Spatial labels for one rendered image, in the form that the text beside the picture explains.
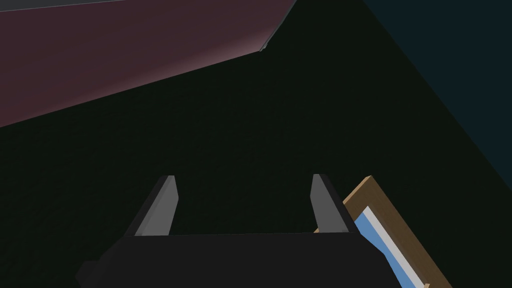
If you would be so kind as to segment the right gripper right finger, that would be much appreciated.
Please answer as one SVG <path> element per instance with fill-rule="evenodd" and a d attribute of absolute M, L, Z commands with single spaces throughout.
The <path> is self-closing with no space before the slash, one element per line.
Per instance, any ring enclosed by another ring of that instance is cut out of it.
<path fill-rule="evenodd" d="M 318 233 L 358 233 L 354 220 L 326 174 L 314 174 L 310 189 Z"/>

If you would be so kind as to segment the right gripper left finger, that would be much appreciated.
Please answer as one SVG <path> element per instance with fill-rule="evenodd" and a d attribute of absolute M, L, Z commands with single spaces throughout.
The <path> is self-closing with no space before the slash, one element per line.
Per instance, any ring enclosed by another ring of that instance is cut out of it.
<path fill-rule="evenodd" d="M 124 233 L 133 236 L 167 236 L 179 201 L 173 175 L 160 177 Z"/>

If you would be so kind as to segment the wooden framed blue picture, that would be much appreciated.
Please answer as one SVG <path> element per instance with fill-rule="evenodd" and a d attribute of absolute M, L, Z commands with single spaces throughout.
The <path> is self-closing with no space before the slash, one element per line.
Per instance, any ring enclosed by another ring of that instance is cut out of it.
<path fill-rule="evenodd" d="M 395 267 L 403 287 L 453 288 L 374 177 L 365 177 L 342 202 L 358 233 Z"/>

